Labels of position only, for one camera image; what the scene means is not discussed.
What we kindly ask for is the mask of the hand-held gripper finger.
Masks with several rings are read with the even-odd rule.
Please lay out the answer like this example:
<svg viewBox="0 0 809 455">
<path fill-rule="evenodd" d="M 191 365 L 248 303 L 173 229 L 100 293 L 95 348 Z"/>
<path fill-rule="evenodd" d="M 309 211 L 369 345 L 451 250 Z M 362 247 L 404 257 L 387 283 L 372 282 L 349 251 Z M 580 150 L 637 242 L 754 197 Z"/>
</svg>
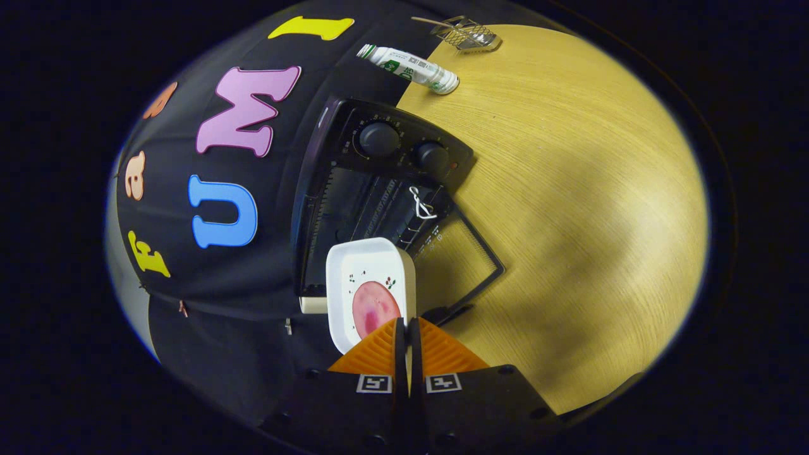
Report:
<svg viewBox="0 0 809 455">
<path fill-rule="evenodd" d="M 528 454 L 560 418 L 514 365 L 488 365 L 423 318 L 408 324 L 408 428 L 420 454 Z"/>
<path fill-rule="evenodd" d="M 404 320 L 390 320 L 330 368 L 303 370 L 261 431 L 304 454 L 405 454 L 406 351 Z"/>
</svg>

